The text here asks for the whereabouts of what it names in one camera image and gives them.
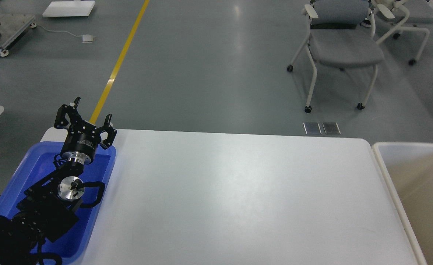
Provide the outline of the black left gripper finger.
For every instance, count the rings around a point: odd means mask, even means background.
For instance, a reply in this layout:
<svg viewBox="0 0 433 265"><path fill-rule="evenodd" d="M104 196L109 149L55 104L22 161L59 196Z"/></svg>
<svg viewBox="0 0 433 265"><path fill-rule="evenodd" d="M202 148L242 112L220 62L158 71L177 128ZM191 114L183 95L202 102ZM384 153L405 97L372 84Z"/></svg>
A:
<svg viewBox="0 0 433 265"><path fill-rule="evenodd" d="M77 97L70 104L63 104L59 107L57 115L54 121L54 127L56 129L69 129L74 124L77 124L82 120L77 107L80 103L81 97Z"/></svg>
<svg viewBox="0 0 433 265"><path fill-rule="evenodd" d="M113 145L116 136L117 130L113 127L112 114L109 113L105 117L103 125L98 127L99 146L102 149L110 148Z"/></svg>

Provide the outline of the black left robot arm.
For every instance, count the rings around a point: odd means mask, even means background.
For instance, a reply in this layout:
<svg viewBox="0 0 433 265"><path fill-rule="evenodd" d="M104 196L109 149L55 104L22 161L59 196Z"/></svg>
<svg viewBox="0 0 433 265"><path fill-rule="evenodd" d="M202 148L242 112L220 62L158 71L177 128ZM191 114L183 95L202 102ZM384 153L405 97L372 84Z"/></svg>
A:
<svg viewBox="0 0 433 265"><path fill-rule="evenodd" d="M46 241L55 242L80 221L78 209L91 209L101 203L106 184L84 181L80 175L94 162L98 147L112 147L117 129L108 114L102 126L86 121L77 111L80 97L59 107L55 129L67 136L53 157L54 170L24 191L12 218L0 215L0 265L43 265L52 260L63 263L54 252L44 252Z"/></svg>

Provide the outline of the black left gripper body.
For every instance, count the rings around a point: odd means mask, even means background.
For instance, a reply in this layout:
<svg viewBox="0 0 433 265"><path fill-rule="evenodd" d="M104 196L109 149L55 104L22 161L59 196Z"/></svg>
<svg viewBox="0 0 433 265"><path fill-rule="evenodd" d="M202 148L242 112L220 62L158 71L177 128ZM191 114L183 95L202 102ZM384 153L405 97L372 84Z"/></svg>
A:
<svg viewBox="0 0 433 265"><path fill-rule="evenodd" d="M70 126L60 157L80 164L91 164L101 141L97 130L96 126Z"/></svg>

